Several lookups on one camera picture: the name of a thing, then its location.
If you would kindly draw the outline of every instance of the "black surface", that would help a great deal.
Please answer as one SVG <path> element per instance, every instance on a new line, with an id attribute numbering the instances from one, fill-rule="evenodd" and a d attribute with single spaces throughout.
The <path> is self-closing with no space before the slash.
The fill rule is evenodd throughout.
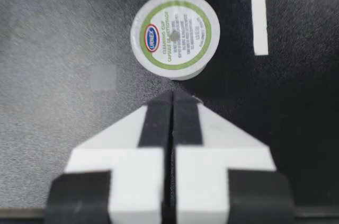
<path id="1" fill-rule="evenodd" d="M 45 224 L 110 224 L 111 172 L 63 174 L 53 181 Z"/>
<path id="2" fill-rule="evenodd" d="M 253 53 L 251 0 L 206 0 L 219 47 L 179 83 L 132 55 L 146 1 L 0 0 L 0 207 L 42 207 L 73 147 L 175 88 L 268 144 L 296 204 L 339 204 L 339 0 L 266 0 L 267 57 Z M 92 67 L 107 64 L 116 86 L 98 91 Z"/>
<path id="3" fill-rule="evenodd" d="M 293 198 L 287 179 L 277 172 L 228 171 L 228 224 L 292 224 Z"/>
<path id="4" fill-rule="evenodd" d="M 177 90 L 173 94 L 173 144 L 202 145 L 197 103 L 188 93 Z"/>
<path id="5" fill-rule="evenodd" d="M 147 103 L 138 147 L 163 147 L 167 152 L 171 133 L 172 95 L 171 91 L 166 91 Z"/>

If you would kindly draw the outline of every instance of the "white line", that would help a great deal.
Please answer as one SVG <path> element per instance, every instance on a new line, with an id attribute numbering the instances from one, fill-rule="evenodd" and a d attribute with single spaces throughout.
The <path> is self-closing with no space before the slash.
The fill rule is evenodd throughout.
<path id="1" fill-rule="evenodd" d="M 268 55 L 266 0 L 252 0 L 252 21 L 254 53 L 256 56 Z"/>

